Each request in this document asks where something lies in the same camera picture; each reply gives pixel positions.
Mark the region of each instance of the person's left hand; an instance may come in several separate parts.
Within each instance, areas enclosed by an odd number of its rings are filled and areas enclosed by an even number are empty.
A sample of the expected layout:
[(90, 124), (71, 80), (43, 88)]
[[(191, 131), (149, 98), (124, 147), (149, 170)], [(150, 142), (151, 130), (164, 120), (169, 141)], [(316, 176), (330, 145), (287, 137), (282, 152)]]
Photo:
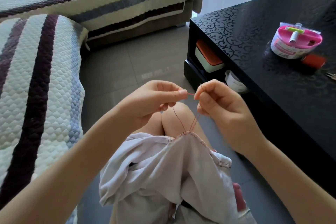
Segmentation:
[(187, 90), (172, 82), (150, 81), (124, 98), (116, 108), (135, 131), (146, 125), (153, 113), (165, 111), (186, 98)]

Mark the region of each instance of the coffee table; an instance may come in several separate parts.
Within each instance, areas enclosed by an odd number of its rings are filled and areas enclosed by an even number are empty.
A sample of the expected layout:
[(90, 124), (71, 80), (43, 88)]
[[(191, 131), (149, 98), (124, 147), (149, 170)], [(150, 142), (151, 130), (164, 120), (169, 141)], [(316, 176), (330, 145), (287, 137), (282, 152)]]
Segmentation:
[[(314, 52), (327, 58), (318, 71), (270, 49), (280, 22), (322, 32)], [(203, 39), (225, 67), (207, 73), (195, 57)], [(231, 70), (250, 90), (242, 97), (265, 136), (309, 177), (336, 197), (336, 1), (253, 0), (190, 20), (184, 75), (196, 89)]]

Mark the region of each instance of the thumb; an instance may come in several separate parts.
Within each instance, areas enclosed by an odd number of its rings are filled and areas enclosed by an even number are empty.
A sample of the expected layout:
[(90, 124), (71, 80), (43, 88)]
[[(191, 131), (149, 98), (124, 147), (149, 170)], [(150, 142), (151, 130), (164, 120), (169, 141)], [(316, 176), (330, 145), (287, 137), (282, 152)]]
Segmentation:
[(216, 120), (223, 116), (226, 110), (222, 108), (208, 93), (202, 92), (199, 96), (199, 105)]
[(171, 103), (177, 102), (188, 97), (187, 90), (177, 90), (177, 91), (158, 91), (160, 103)]

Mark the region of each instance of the person's right arm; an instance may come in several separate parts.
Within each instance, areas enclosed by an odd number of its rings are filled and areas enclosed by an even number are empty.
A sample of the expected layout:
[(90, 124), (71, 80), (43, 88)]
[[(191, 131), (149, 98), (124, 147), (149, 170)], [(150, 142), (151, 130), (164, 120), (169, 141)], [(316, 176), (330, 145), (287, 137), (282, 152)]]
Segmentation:
[(336, 223), (336, 200), (269, 142), (239, 94), (217, 80), (196, 91), (199, 112), (211, 116), (236, 152), (258, 169), (297, 224)]

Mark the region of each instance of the tabletop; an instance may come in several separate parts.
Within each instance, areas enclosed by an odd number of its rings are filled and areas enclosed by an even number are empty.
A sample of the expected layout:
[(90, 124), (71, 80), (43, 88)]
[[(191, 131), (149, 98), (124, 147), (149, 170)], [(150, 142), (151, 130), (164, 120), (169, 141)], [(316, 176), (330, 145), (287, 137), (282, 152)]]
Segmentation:
[[(321, 32), (323, 42), (313, 51), (327, 59), (321, 69), (302, 70), (298, 60), (271, 51), (280, 22)], [(191, 23), (221, 49), (223, 61), (234, 61), (252, 92), (271, 99), (336, 160), (336, 81), (325, 76), (336, 73), (336, 1), (253, 0), (192, 18)]]

